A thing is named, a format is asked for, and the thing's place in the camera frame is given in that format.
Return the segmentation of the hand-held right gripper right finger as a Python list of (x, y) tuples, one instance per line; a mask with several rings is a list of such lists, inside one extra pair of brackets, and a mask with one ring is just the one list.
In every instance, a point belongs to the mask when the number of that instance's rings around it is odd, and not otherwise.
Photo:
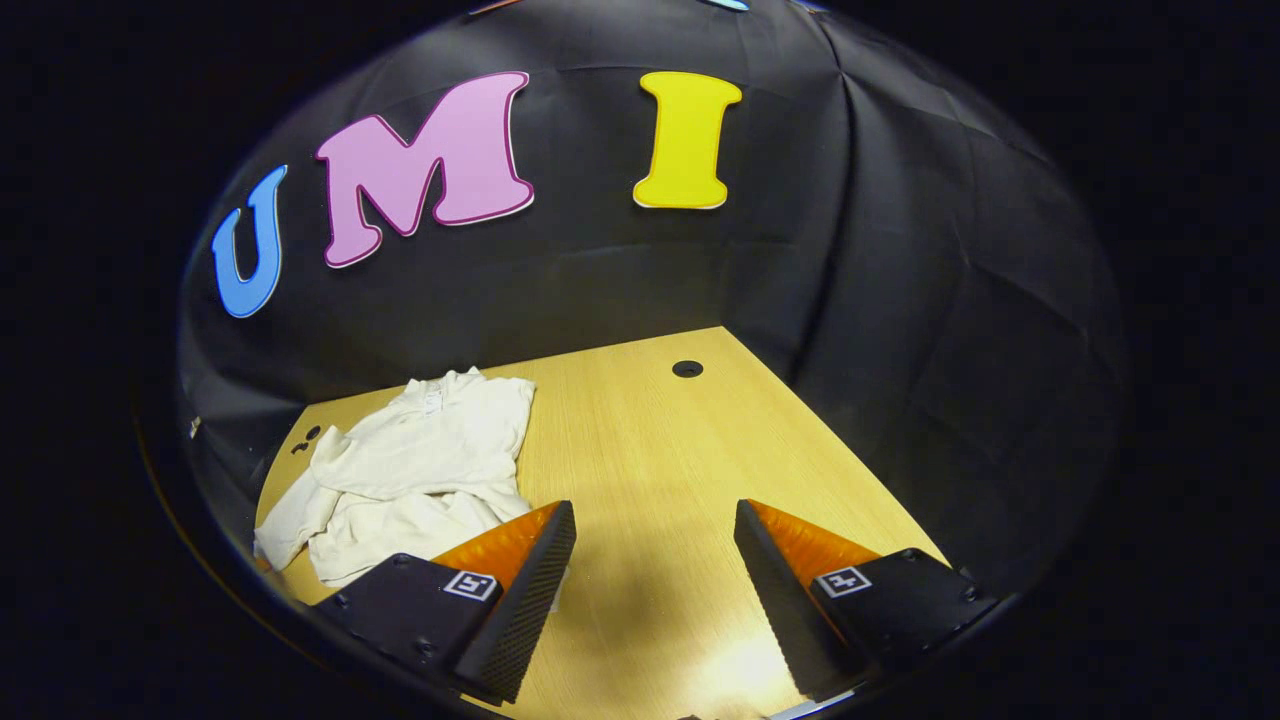
[(737, 502), (733, 541), (794, 684), (814, 701), (905, 678), (1001, 605), (924, 550), (877, 553), (751, 498)]

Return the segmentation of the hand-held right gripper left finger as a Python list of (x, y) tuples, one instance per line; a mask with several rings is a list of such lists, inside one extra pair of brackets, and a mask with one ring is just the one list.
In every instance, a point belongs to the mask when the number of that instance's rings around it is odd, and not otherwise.
[(393, 553), (315, 609), (429, 685), (513, 703), (576, 537), (573, 505), (556, 501), (434, 559)]

